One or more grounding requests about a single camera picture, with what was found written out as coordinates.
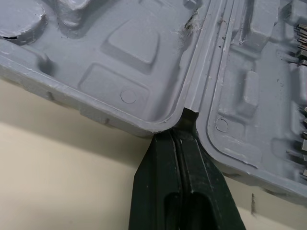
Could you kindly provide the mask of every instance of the molded plastic tray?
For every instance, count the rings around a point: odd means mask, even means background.
[[[2,1],[0,75],[139,136],[199,112],[228,176],[306,204],[300,23],[302,0]]]

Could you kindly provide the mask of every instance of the beige surface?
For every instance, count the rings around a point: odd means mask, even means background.
[[[150,140],[0,81],[0,229],[126,230]],[[248,230],[305,230],[307,210],[227,179]],[[255,216],[250,214],[255,195]]]

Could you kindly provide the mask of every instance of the open tool case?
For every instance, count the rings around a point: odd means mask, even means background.
[[[227,176],[307,204],[306,25],[303,0],[3,0],[0,75],[138,136],[199,113]]]

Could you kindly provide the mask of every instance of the circular mark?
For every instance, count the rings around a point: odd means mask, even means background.
[[[227,123],[227,121],[225,121],[222,118],[219,118],[219,119],[216,120],[215,126],[216,126],[217,130],[219,130],[222,133],[225,133],[225,132],[228,131],[228,123]]]
[[[136,101],[136,95],[132,90],[125,90],[121,92],[120,97],[123,100],[123,102],[127,104],[132,104],[135,103]]]

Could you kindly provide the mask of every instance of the gray plastic case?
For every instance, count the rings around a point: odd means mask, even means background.
[[[299,23],[300,0],[2,0],[0,75],[138,136],[198,112],[228,176],[307,204]]]

